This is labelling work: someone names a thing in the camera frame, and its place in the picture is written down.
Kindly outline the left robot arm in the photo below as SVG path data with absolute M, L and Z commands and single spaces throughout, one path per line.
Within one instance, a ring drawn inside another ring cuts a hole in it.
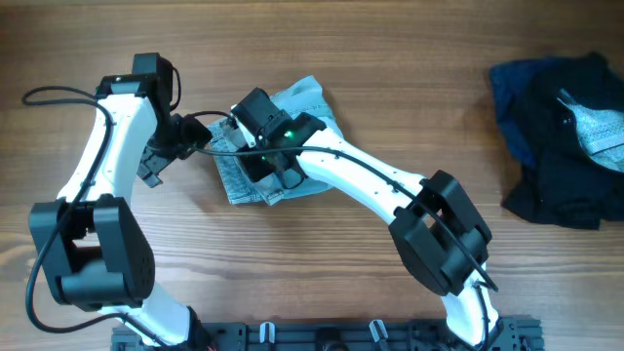
M 37 250 L 25 290 L 30 323 L 43 330 L 34 291 L 44 276 L 56 303 L 121 321 L 146 345 L 212 350 L 196 312 L 157 284 L 151 247 L 130 207 L 136 179 L 149 186 L 175 160 L 211 140 L 195 117 L 181 116 L 177 69 L 157 53 L 137 54 L 128 75 L 104 77 L 93 93 L 65 87 L 64 104 L 85 104 L 95 124 L 76 170 L 56 200 L 35 204 L 28 227 Z

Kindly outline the light blue denim shorts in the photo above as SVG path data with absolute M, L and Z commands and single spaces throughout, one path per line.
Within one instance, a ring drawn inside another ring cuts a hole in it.
M 272 96 L 257 88 L 232 107 L 228 118 L 211 123 L 209 130 L 214 138 L 210 148 L 219 153 L 214 161 L 229 202 L 240 205 L 263 201 L 274 205 L 330 190 L 330 185 L 307 175 L 293 190 L 281 188 L 272 176 L 252 183 L 240 161 L 247 151 L 293 151 L 294 146 L 303 145 L 323 126 L 342 134 L 323 87 L 312 75 Z

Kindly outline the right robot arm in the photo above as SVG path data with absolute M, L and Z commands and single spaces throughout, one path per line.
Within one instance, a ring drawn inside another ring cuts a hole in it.
M 233 105 L 232 114 L 247 143 L 241 160 L 252 179 L 292 170 L 373 211 L 411 276 L 442 299 L 448 329 L 470 346 L 491 346 L 498 320 L 488 296 L 496 285 L 486 272 L 492 234 L 456 178 L 385 164 L 346 141 L 330 118 L 290 113 L 260 88 Z

